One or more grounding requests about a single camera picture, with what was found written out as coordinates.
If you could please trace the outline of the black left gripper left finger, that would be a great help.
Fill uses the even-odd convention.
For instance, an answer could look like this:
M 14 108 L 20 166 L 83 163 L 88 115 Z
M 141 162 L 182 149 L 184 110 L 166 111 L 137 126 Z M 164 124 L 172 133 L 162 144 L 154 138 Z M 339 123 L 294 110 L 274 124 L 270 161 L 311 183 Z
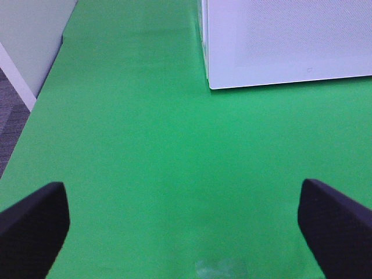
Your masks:
M 65 185 L 52 182 L 1 212 L 1 278 L 46 278 L 70 227 Z

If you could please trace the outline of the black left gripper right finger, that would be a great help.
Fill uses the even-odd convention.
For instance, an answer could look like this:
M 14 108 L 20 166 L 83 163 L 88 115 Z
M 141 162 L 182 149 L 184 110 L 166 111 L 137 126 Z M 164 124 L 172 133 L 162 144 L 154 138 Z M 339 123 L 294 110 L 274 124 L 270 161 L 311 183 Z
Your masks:
M 371 210 L 316 179 L 302 183 L 297 221 L 326 278 L 371 278 Z

